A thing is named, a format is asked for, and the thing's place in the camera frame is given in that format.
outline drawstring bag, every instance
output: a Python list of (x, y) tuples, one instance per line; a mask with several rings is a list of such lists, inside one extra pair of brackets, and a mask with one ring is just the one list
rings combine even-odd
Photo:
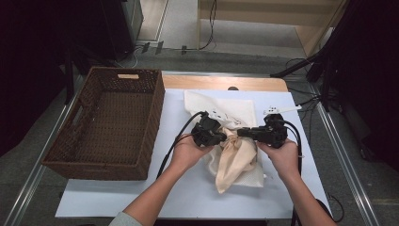
[[(221, 124), (218, 132), (227, 139), (220, 142), (203, 160), (215, 176), (217, 191), (224, 193), (231, 185), (263, 187), (262, 159), (255, 142), (248, 137), (238, 137), (236, 130), (255, 127), (256, 117), (251, 100), (215, 99), (190, 90), (184, 91), (184, 108), (192, 116), (207, 111), (209, 117)], [(196, 117), (193, 123), (200, 121)]]

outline hand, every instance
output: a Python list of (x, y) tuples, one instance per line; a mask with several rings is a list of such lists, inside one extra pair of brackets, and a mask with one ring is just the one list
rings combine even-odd
[(278, 149), (261, 142), (257, 142), (256, 144), (272, 160), (273, 166), (282, 180), (293, 175), (299, 175), (298, 147), (293, 141), (287, 138), (284, 144)]
[(186, 171), (196, 165), (200, 158), (209, 153), (214, 146), (199, 147), (192, 136), (185, 134), (179, 138), (182, 137), (183, 139), (175, 145), (169, 166), (177, 170)]

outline white table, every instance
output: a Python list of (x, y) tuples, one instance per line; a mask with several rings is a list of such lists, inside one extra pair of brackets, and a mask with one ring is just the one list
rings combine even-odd
[[(259, 125), (264, 125), (263, 111), (269, 106), (294, 106), (289, 92), (204, 90), (197, 92), (214, 98), (251, 99), (255, 103)], [(302, 177), (315, 198), (328, 206), (311, 149), (296, 111), (282, 113), (293, 123), (302, 138)], [(155, 141), (149, 178), (146, 181), (104, 182), (69, 180), (57, 218), (114, 217), (148, 187), (156, 177), (173, 139), (190, 115), (184, 111), (183, 89), (167, 89), (161, 124)], [(295, 140), (289, 132), (289, 138)], [(272, 219), (291, 218), (293, 204), (282, 181), (263, 153), (263, 171), (267, 178), (262, 188), (232, 186), (224, 194), (215, 189), (215, 178), (200, 161), (188, 171), (170, 192), (159, 218)]]

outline brown wicker basket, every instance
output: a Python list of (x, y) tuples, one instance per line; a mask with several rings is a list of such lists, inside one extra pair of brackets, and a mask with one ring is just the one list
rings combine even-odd
[(147, 179), (164, 96), (160, 71), (93, 67), (41, 163), (66, 178)]

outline gray sleeve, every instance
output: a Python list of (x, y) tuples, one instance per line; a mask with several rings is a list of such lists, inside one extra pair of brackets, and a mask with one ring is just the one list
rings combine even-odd
[(141, 226), (141, 224), (131, 216), (119, 212), (109, 226)]

